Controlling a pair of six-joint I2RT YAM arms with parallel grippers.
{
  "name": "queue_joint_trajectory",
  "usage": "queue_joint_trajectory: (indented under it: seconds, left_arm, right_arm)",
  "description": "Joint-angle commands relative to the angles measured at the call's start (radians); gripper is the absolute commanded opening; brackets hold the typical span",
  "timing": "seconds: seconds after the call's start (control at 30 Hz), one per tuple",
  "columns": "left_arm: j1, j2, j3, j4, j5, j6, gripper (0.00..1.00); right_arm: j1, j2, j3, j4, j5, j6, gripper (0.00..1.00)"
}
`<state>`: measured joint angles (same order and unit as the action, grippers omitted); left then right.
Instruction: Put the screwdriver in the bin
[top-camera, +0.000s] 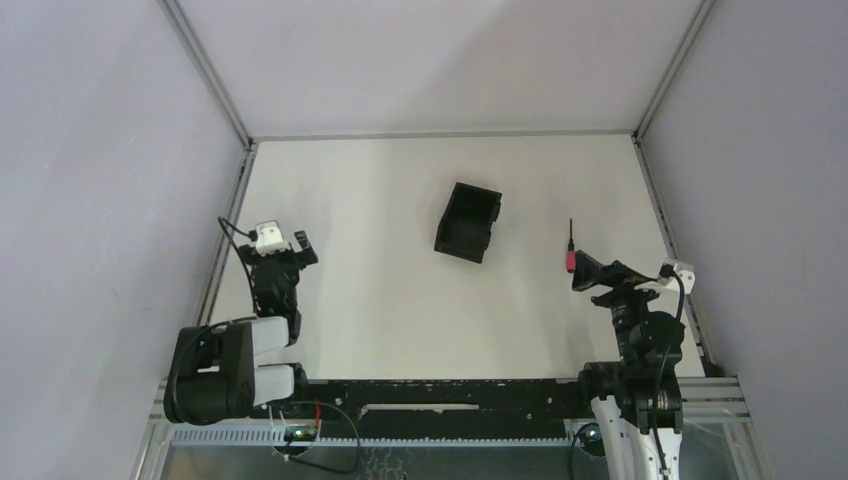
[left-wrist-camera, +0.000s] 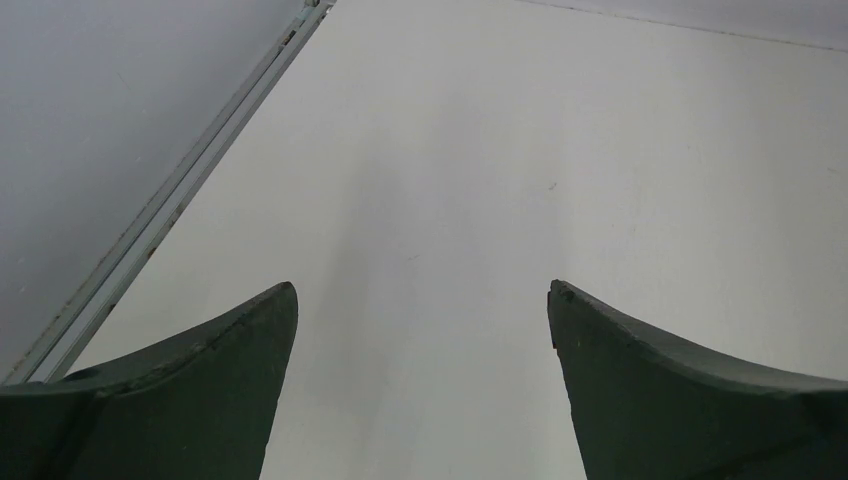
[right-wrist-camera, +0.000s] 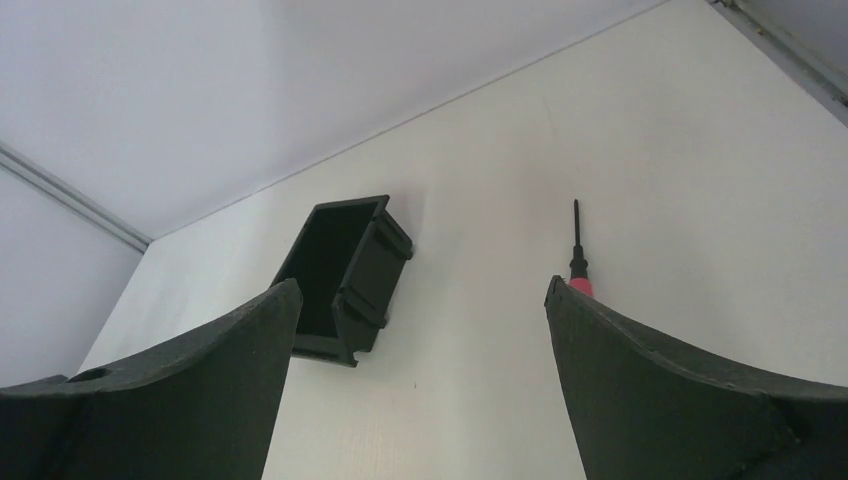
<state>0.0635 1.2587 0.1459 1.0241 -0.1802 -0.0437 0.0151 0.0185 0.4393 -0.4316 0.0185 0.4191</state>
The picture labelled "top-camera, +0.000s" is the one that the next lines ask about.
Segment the red handled screwdriver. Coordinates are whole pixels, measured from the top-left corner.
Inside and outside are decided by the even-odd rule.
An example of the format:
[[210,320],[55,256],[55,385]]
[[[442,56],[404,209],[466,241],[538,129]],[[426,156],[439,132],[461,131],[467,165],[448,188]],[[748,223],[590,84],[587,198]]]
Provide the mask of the red handled screwdriver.
[[573,220],[569,220],[569,237],[567,242],[565,267],[568,273],[574,273],[576,270],[576,251],[573,238]]

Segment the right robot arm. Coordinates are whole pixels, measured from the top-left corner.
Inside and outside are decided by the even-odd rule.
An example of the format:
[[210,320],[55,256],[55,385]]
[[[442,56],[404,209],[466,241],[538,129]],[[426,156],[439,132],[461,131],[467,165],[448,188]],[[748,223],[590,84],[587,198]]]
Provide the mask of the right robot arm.
[[605,288],[591,302],[609,311],[619,355],[579,373],[579,406],[595,419],[578,429],[573,446],[602,455],[612,479],[679,478],[684,419],[675,366],[693,272],[668,259],[650,277],[582,250],[568,252],[566,269],[575,292]]

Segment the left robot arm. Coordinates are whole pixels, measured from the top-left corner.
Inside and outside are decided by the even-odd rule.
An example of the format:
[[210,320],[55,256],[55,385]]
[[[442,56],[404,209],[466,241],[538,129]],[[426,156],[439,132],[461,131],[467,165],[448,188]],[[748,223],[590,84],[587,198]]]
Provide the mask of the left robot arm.
[[307,234],[292,248],[275,223],[257,227],[239,248],[255,313],[180,330],[165,385],[163,408],[171,423],[196,426],[244,418],[271,402],[290,417],[305,414],[313,394],[297,362],[262,364],[263,354],[294,346],[300,337],[300,273],[318,256]]

